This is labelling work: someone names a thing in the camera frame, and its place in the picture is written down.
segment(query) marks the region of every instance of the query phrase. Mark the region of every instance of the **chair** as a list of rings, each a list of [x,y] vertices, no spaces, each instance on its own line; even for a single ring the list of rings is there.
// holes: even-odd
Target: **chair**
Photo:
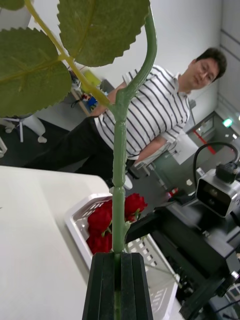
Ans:
[[[47,142],[47,139],[43,136],[43,134],[46,132],[44,125],[42,122],[34,115],[34,114],[28,114],[24,116],[19,117],[13,117],[13,118],[0,118],[0,125],[5,126],[5,132],[7,134],[11,133],[13,129],[16,127],[12,122],[18,123],[17,127],[19,126],[19,133],[20,133],[20,142],[24,142],[24,131],[23,126],[28,127],[33,132],[35,132],[38,135],[37,141],[40,144],[44,144]]]

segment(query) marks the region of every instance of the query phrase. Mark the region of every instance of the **white table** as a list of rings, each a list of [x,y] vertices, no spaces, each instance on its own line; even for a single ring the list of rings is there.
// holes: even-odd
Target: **white table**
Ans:
[[[96,176],[0,166],[1,320],[82,319],[89,272],[64,216],[107,192]]]

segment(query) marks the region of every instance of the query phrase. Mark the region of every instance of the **white basket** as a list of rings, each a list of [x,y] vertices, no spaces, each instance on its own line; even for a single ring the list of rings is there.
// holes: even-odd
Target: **white basket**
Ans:
[[[89,270],[93,254],[86,243],[89,237],[88,216],[111,198],[110,193],[92,194],[71,208],[65,217],[66,225]],[[179,276],[149,234],[128,243],[127,251],[143,256],[154,320],[170,319]]]

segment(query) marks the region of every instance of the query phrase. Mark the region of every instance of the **eyeglasses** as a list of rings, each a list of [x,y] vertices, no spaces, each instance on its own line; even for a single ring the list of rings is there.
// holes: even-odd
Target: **eyeglasses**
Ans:
[[[214,80],[214,75],[213,73],[209,70],[209,65],[207,62],[201,62],[201,71],[203,74],[207,74],[207,80],[209,81],[209,83],[211,83]]]

